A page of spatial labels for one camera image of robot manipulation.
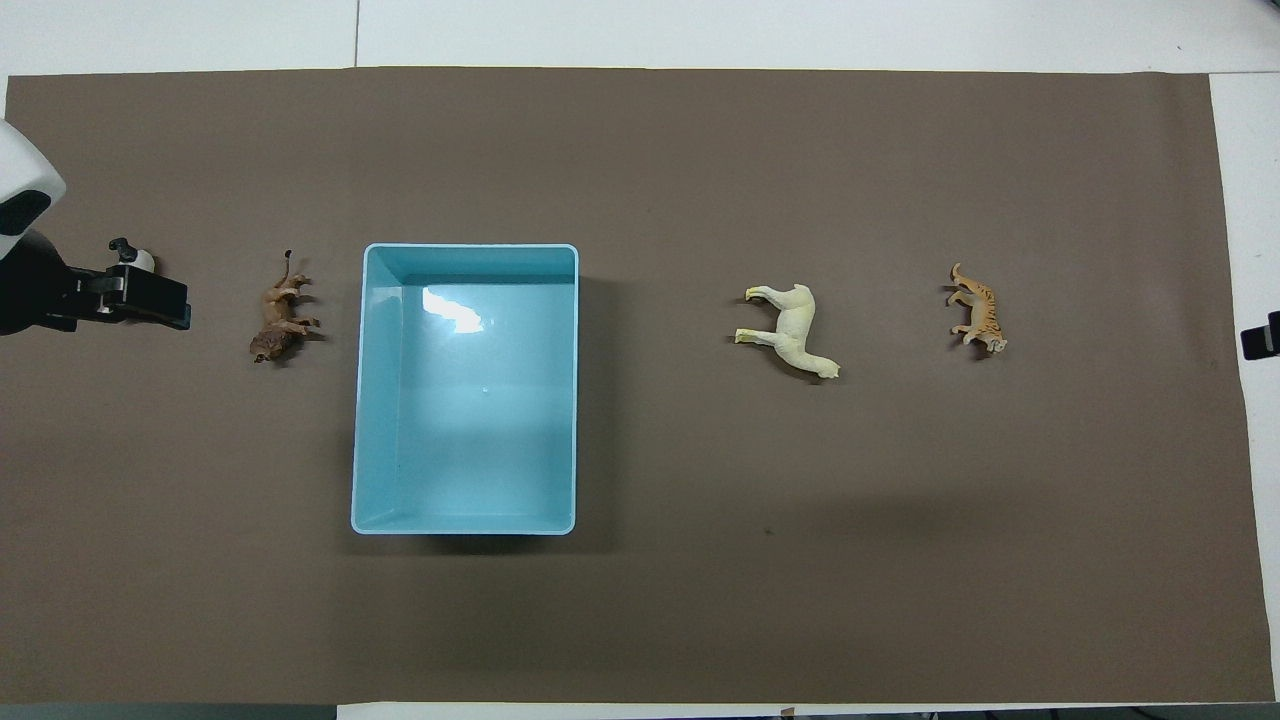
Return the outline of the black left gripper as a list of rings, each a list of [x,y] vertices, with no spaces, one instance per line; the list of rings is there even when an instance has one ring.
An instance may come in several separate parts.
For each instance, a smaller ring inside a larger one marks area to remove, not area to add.
[[[27,231],[1,260],[1,334],[38,325],[73,332],[78,323],[143,323],[174,331],[191,328],[188,287],[142,266],[116,264],[106,269],[109,296],[83,287],[97,272],[68,265],[52,242]]]

